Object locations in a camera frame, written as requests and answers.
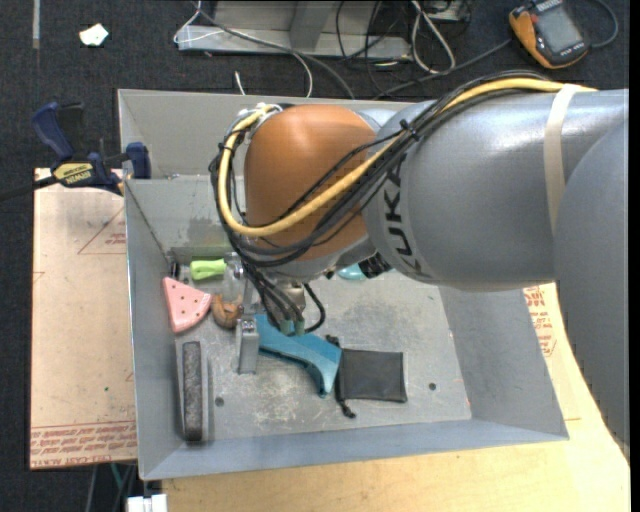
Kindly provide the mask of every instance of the cardboard sheet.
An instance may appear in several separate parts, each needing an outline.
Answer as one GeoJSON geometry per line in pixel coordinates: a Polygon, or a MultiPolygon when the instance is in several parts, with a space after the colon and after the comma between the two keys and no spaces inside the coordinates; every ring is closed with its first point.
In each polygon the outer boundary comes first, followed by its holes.
{"type": "Polygon", "coordinates": [[[34,197],[32,469],[136,458],[124,200],[34,197]]]}

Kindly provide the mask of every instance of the black strap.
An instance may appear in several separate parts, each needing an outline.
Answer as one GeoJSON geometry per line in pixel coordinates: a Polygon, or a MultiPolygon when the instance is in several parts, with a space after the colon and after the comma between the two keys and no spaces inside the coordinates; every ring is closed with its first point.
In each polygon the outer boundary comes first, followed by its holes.
{"type": "MultiPolygon", "coordinates": [[[[331,336],[330,334],[327,334],[325,336],[325,339],[332,345],[335,345],[336,347],[340,348],[340,340],[336,336],[331,336]]],[[[336,374],[336,380],[333,384],[333,389],[336,396],[336,402],[338,402],[338,405],[342,409],[342,414],[344,414],[347,418],[350,418],[350,419],[355,418],[356,413],[351,410],[351,407],[347,405],[346,400],[342,396],[342,390],[340,388],[340,367],[338,367],[338,373],[336,374]]]]}

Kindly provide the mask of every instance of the brown object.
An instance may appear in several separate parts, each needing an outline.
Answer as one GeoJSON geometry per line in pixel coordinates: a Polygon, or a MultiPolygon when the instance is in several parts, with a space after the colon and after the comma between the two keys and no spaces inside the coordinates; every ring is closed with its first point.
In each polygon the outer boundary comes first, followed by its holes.
{"type": "Polygon", "coordinates": [[[222,295],[213,294],[211,301],[211,313],[216,324],[225,329],[233,329],[242,315],[239,304],[233,302],[223,302],[222,295]]]}
{"type": "MultiPolygon", "coordinates": [[[[342,157],[374,138],[375,132],[360,116],[338,105],[298,105],[265,121],[256,131],[245,158],[249,224],[274,222],[342,157]]],[[[312,198],[355,169],[366,157],[365,150],[351,158],[312,198]]],[[[312,232],[334,203],[335,199],[290,229],[269,236],[268,240],[277,245],[297,242],[312,232]]],[[[331,241],[313,247],[300,259],[314,259],[339,251],[365,233],[364,221],[358,215],[331,241]]]]}

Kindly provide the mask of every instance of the blue plastic object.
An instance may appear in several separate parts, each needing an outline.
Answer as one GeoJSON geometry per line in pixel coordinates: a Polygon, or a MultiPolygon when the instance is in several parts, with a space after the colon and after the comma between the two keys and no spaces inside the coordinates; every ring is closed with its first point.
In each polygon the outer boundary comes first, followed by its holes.
{"type": "Polygon", "coordinates": [[[343,268],[342,270],[338,270],[338,275],[348,281],[362,281],[367,278],[367,276],[362,273],[362,270],[360,270],[360,266],[357,263],[350,267],[343,268]]]}
{"type": "Polygon", "coordinates": [[[32,116],[31,126],[40,140],[55,151],[60,163],[73,157],[74,149],[58,124],[58,108],[55,101],[47,103],[32,116]]]}
{"type": "Polygon", "coordinates": [[[316,336],[286,336],[273,327],[266,315],[256,315],[260,334],[260,352],[277,357],[304,368],[313,378],[318,394],[327,396],[333,389],[338,373],[342,350],[340,347],[316,336]]]}
{"type": "Polygon", "coordinates": [[[126,150],[129,160],[133,165],[133,177],[137,179],[151,178],[151,162],[149,152],[142,142],[132,142],[126,150]]]}

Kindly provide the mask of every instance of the green object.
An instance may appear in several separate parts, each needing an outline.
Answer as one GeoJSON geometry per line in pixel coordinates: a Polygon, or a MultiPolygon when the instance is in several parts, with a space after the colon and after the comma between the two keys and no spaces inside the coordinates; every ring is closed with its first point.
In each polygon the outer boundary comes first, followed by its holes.
{"type": "Polygon", "coordinates": [[[224,274],[227,264],[223,259],[219,260],[194,260],[189,265],[191,277],[194,281],[201,281],[209,277],[218,277],[224,274]]]}

